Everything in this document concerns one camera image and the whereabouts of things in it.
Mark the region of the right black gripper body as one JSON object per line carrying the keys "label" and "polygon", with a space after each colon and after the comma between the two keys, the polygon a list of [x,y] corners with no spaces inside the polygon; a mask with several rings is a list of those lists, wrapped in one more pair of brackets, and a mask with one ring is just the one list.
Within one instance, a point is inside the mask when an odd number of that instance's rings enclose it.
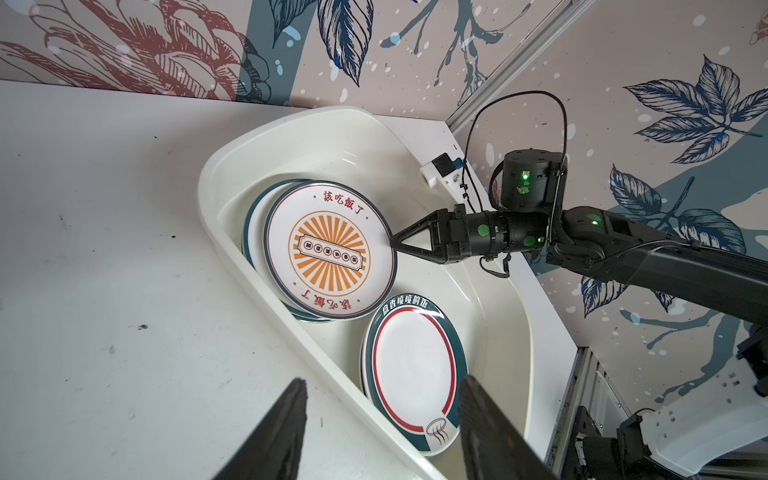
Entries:
{"label": "right black gripper body", "polygon": [[440,248],[446,263],[533,251],[543,245],[547,226],[541,213],[467,213],[464,205],[457,205],[440,221]]}

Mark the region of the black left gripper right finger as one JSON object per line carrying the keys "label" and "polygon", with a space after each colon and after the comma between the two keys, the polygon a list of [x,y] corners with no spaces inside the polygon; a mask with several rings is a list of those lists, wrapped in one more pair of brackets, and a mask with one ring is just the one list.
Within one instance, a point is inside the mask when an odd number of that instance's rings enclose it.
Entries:
{"label": "black left gripper right finger", "polygon": [[479,381],[459,387],[459,423],[468,479],[554,479]]}

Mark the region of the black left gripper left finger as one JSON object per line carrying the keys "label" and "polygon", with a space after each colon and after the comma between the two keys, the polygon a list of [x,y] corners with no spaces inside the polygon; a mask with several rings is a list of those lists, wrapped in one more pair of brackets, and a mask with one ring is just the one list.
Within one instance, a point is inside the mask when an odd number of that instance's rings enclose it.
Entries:
{"label": "black left gripper left finger", "polygon": [[306,381],[294,378],[214,479],[296,479],[307,399]]}

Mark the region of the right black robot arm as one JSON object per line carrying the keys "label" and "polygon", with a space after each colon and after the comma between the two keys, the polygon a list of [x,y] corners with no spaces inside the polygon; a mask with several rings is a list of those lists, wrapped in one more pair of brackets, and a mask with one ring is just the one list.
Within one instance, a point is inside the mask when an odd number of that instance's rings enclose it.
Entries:
{"label": "right black robot arm", "polygon": [[390,237],[391,247],[437,264],[543,252],[550,265],[590,279],[668,294],[753,324],[767,324],[767,264],[662,233],[594,207],[563,209],[561,153],[517,150],[496,168],[490,210],[439,209]]}

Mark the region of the white plate black emblem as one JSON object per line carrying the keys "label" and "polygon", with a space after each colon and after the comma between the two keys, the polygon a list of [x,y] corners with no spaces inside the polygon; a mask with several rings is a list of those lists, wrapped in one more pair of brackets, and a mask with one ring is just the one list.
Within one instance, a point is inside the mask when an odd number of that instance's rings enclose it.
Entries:
{"label": "white plate black emblem", "polygon": [[250,205],[242,232],[241,251],[269,289],[278,297],[287,310],[298,320],[306,322],[327,322],[327,318],[306,311],[291,300],[279,287],[270,272],[264,252],[264,230],[267,216],[277,198],[290,187],[308,182],[308,179],[279,181],[261,192]]}

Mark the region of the green red ring plate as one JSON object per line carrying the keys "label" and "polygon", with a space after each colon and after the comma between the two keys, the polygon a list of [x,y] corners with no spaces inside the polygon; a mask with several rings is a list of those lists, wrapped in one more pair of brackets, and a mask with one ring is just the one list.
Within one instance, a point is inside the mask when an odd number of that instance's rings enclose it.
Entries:
{"label": "green red ring plate", "polygon": [[373,315],[361,345],[363,391],[424,456],[442,454],[458,438],[459,387],[468,372],[454,324],[427,297],[401,293]]}

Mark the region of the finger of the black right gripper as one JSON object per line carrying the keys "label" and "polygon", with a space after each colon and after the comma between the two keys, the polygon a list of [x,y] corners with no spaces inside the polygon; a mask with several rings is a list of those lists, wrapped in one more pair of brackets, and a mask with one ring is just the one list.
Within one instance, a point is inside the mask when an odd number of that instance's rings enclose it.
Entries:
{"label": "finger of the black right gripper", "polygon": [[426,215],[422,219],[416,221],[412,225],[406,227],[398,233],[390,236],[391,245],[404,244],[405,241],[411,237],[416,236],[422,232],[427,232],[430,243],[432,245],[438,245],[442,243],[442,224],[447,218],[446,209],[438,209],[434,212]]}
{"label": "finger of the black right gripper", "polygon": [[399,253],[410,255],[412,257],[429,261],[432,263],[446,263],[447,256],[442,250],[425,249],[417,246],[405,244],[399,240],[392,240],[392,248]]}

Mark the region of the orange sunburst plate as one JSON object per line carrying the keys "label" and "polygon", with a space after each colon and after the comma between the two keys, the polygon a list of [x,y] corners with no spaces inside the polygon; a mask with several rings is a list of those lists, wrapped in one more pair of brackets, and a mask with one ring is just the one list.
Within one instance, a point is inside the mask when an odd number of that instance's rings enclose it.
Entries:
{"label": "orange sunburst plate", "polygon": [[376,310],[397,274],[391,229],[364,195],[313,180],[290,187],[266,219],[264,252],[273,278],[298,306],[330,320]]}

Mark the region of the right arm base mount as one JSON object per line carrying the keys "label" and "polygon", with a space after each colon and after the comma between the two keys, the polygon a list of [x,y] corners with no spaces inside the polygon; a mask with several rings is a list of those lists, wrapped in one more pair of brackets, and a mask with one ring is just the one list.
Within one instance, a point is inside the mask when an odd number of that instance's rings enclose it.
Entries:
{"label": "right arm base mount", "polygon": [[565,449],[561,479],[683,479],[651,459],[643,440],[642,417],[636,413],[623,421],[615,437],[602,436],[584,406],[576,410]]}

